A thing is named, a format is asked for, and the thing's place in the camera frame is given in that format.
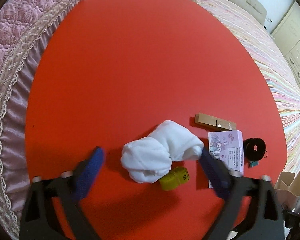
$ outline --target yellow ribbon roll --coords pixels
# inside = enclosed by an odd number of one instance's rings
[[[163,190],[173,190],[179,185],[188,182],[189,179],[189,173],[186,168],[176,167],[159,179],[159,182]]]

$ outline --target white cloth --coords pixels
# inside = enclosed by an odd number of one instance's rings
[[[154,183],[171,170],[172,161],[198,160],[203,142],[187,128],[164,121],[149,136],[127,143],[121,164],[138,183]]]

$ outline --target red table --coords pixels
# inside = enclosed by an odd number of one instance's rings
[[[102,239],[201,239],[223,202],[196,162],[178,163],[190,181],[169,192],[133,182],[120,164],[125,143],[166,119],[207,138],[194,124],[199,112],[263,138],[268,157],[246,165],[245,176],[277,179],[287,158],[278,109],[250,55],[215,17],[189,0],[84,0],[53,35],[33,82],[30,178],[57,177],[102,146],[105,164],[81,201]]]

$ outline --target metal bolt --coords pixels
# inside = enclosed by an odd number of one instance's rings
[[[65,179],[65,178],[71,177],[72,175],[73,175],[72,171],[65,171],[61,174],[61,177]]]
[[[36,182],[39,182],[39,181],[41,181],[41,177],[40,177],[40,176],[34,177],[34,178],[32,179],[32,182],[33,182],[33,183],[36,183]]]
[[[229,170],[229,173],[231,176],[236,177],[236,178],[241,178],[242,175],[239,171],[235,171],[235,170]]]
[[[264,180],[264,181],[271,181],[271,178],[267,175],[262,175],[261,179]]]

